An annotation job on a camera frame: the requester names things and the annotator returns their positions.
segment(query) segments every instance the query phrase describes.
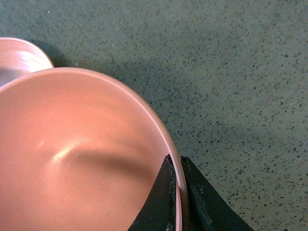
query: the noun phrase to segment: plate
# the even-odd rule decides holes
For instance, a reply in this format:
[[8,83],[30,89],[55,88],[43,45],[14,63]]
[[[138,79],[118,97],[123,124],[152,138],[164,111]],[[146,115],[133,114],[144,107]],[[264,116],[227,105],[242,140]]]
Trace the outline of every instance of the plate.
[[32,72],[53,68],[48,56],[31,42],[0,38],[0,87]]

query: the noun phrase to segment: bowl rim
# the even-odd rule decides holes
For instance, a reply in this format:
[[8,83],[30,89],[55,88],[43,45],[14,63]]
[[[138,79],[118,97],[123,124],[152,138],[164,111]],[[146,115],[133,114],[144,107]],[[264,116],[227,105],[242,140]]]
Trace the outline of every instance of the bowl rim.
[[181,231],[182,227],[184,229],[185,227],[188,227],[189,226],[189,207],[188,207],[187,186],[186,186],[186,180],[184,176],[183,167],[181,165],[180,157],[178,155],[175,144],[173,143],[173,140],[170,134],[168,133],[166,127],[164,126],[163,122],[160,120],[156,112],[132,88],[130,88],[129,86],[125,85],[121,81],[111,76],[108,76],[106,74],[103,74],[97,71],[77,68],[77,67],[57,67],[57,68],[40,70],[37,72],[27,74],[22,77],[19,77],[17,79],[14,79],[11,82],[0,87],[0,95],[6,90],[12,88],[13,86],[17,84],[21,84],[29,79],[42,77],[46,75],[56,75],[56,74],[65,74],[65,73],[87,75],[89,77],[94,77],[94,78],[100,79],[102,81],[105,81],[113,85],[114,87],[118,88],[120,91],[128,95],[135,103],[137,103],[137,105],[140,106],[142,110],[146,113],[146,115],[151,119],[151,121],[154,123],[156,129],[158,130],[158,132],[160,133],[161,137],[163,138],[165,142],[165,145],[171,156],[174,169],[176,172],[176,179],[177,179],[176,180],[176,194],[177,194],[177,197],[176,197],[177,198],[177,201],[176,201],[176,208],[177,208],[176,230]]

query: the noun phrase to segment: ceramic dish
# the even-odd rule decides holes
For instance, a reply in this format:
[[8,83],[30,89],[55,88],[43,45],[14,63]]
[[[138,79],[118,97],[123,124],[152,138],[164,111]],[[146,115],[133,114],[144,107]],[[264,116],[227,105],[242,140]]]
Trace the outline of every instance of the ceramic dish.
[[53,68],[0,88],[0,105],[0,230],[127,230],[167,154],[182,229],[179,156],[132,89],[98,72]]
[[18,38],[0,38],[0,87],[31,72],[53,68],[36,45]]

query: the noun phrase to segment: terrazzo floor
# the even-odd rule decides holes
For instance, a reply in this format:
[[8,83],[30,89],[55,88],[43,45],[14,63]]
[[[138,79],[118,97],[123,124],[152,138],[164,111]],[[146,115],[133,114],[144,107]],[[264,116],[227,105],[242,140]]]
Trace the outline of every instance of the terrazzo floor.
[[254,230],[308,231],[308,1],[1,0],[0,37],[123,81]]

